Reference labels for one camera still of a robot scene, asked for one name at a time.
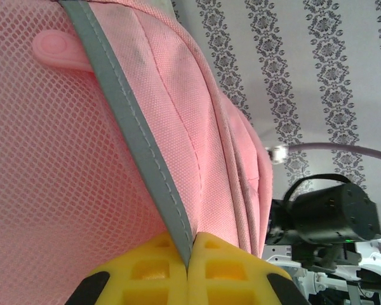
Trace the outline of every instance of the seam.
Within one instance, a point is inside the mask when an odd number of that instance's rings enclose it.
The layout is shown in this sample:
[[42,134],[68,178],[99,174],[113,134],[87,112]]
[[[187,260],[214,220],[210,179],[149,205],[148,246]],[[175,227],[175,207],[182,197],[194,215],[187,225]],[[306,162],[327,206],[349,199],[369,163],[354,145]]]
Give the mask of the seam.
[[[117,80],[118,80],[118,82],[119,82],[121,88],[123,88],[123,84],[122,84],[121,78],[120,78],[120,76],[117,75],[116,66],[112,63],[112,60],[111,60],[110,55],[109,55],[109,52],[107,51],[107,49],[106,49],[104,43],[102,42],[102,40],[99,38],[98,32],[97,32],[97,30],[96,30],[96,28],[95,28],[95,25],[93,24],[93,21],[92,21],[91,18],[90,18],[90,15],[89,15],[88,10],[82,5],[82,3],[81,3],[80,1],[78,1],[78,3],[79,3],[79,5],[80,5],[80,7],[82,8],[82,11],[83,11],[84,14],[86,15],[86,18],[88,19],[88,21],[89,21],[89,23],[90,23],[90,25],[91,25],[91,28],[93,29],[93,32],[94,32],[95,35],[96,35],[96,38],[97,38],[98,42],[99,42],[100,45],[102,46],[103,51],[105,52],[106,57],[109,59],[110,65],[111,65],[111,67],[113,68],[113,71],[114,71],[114,75],[116,76],[116,78],[117,78]],[[127,95],[126,95],[126,93],[124,92],[124,90],[121,90],[121,92],[123,93],[123,95],[124,95],[125,97],[127,97]],[[157,167],[158,167],[159,173],[161,174],[162,178],[164,179],[165,186],[166,186],[166,188],[168,189],[168,191],[169,191],[169,193],[170,193],[171,199],[172,199],[172,201],[173,201],[173,203],[174,203],[174,205],[175,205],[175,208],[176,208],[177,213],[178,213],[179,218],[180,218],[180,222],[181,222],[182,227],[183,227],[183,229],[184,229],[185,236],[186,236],[187,241],[188,241],[189,252],[191,253],[191,252],[192,252],[192,249],[191,249],[191,239],[189,238],[189,234],[188,234],[188,232],[186,231],[186,228],[185,228],[185,222],[184,222],[184,219],[183,219],[183,215],[182,215],[182,213],[180,212],[180,210],[179,210],[179,208],[178,208],[178,202],[177,202],[177,199],[176,199],[176,198],[174,197],[174,195],[172,194],[171,186],[170,186],[169,183],[166,181],[166,175],[165,175],[165,173],[162,171],[161,165],[159,164],[159,161],[158,161],[157,158],[156,158],[155,152],[154,152],[154,150],[153,150],[152,147],[151,147],[151,144],[150,144],[150,142],[149,142],[149,140],[148,140],[148,138],[147,138],[147,136],[146,136],[146,134],[145,134],[145,132],[144,132],[144,129],[143,129],[142,125],[141,125],[141,122],[138,120],[138,118],[137,118],[137,116],[136,116],[136,114],[135,114],[135,110],[134,110],[134,108],[133,108],[133,106],[132,106],[132,104],[131,104],[129,98],[127,98],[126,100],[127,100],[128,105],[129,105],[129,107],[130,107],[131,114],[132,114],[133,117],[135,118],[135,121],[137,122],[137,125],[138,125],[138,127],[139,127],[139,129],[140,129],[140,131],[141,131],[141,133],[142,133],[142,136],[143,136],[144,140],[146,141],[146,143],[147,143],[147,145],[148,145],[148,148],[149,148],[149,150],[150,150],[150,152],[151,152],[151,154],[152,154],[152,157],[153,157],[153,159],[154,159],[154,162],[155,162],[155,164],[156,164]]]
[[159,76],[159,78],[160,78],[160,80],[161,80],[161,82],[162,82],[162,84],[163,84],[163,86],[164,86],[164,88],[165,88],[165,91],[167,92],[168,96],[170,97],[170,101],[171,101],[171,103],[172,103],[172,106],[173,106],[173,108],[175,109],[175,111],[176,111],[176,113],[177,113],[177,115],[178,115],[178,117],[179,117],[179,120],[180,120],[181,123],[183,124],[183,126],[184,126],[184,128],[185,128],[185,131],[186,131],[186,134],[187,134],[187,136],[188,136],[188,139],[189,139],[189,141],[190,141],[190,144],[192,145],[192,148],[193,148],[193,151],[194,151],[194,155],[195,155],[195,158],[196,158],[198,174],[199,174],[199,199],[201,200],[201,197],[202,197],[201,166],[200,166],[200,163],[199,163],[199,158],[198,158],[197,153],[196,153],[195,145],[194,145],[194,143],[193,143],[193,141],[192,141],[192,139],[191,139],[191,136],[189,135],[189,131],[188,131],[188,129],[186,128],[186,125],[185,125],[185,123],[184,123],[184,121],[183,121],[181,115],[180,115],[179,112],[178,112],[177,107],[175,106],[175,103],[173,102],[172,96],[171,96],[171,94],[169,93],[169,91],[168,91],[168,89],[167,89],[167,87],[166,87],[166,85],[165,85],[164,80],[163,80],[163,78],[161,77],[161,73],[159,72],[159,69],[158,69],[158,65],[157,65],[157,61],[156,61],[156,58],[155,58],[155,54],[154,54],[154,52],[152,51],[151,44],[150,44],[149,38],[148,38],[148,36],[147,36],[147,33],[145,32],[144,26],[142,25],[142,23],[141,23],[139,17],[137,16],[137,13],[136,13],[137,10],[136,10],[135,8],[131,8],[131,9],[132,9],[133,12],[134,12],[134,15],[135,15],[135,18],[136,18],[137,21],[138,21],[138,24],[140,24],[141,29],[142,29],[143,32],[144,32],[144,36],[145,36],[145,38],[146,38],[146,40],[147,40],[147,42],[148,42],[148,45],[149,45],[149,48],[150,48],[150,51],[151,51],[151,54],[152,54],[152,59],[154,59],[155,67],[156,67],[156,69],[157,69],[157,71],[158,71],[158,76]]

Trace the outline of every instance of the cable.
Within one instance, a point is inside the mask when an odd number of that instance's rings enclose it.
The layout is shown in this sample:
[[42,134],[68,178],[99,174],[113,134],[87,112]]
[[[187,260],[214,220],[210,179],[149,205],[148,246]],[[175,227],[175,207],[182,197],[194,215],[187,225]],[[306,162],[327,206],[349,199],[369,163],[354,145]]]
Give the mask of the cable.
[[314,142],[314,143],[297,144],[297,145],[290,146],[289,152],[306,151],[308,149],[349,151],[356,154],[364,154],[365,156],[370,156],[372,158],[381,160],[381,151],[366,148],[366,147],[361,147],[361,146],[352,146],[352,145],[335,144],[335,143]]

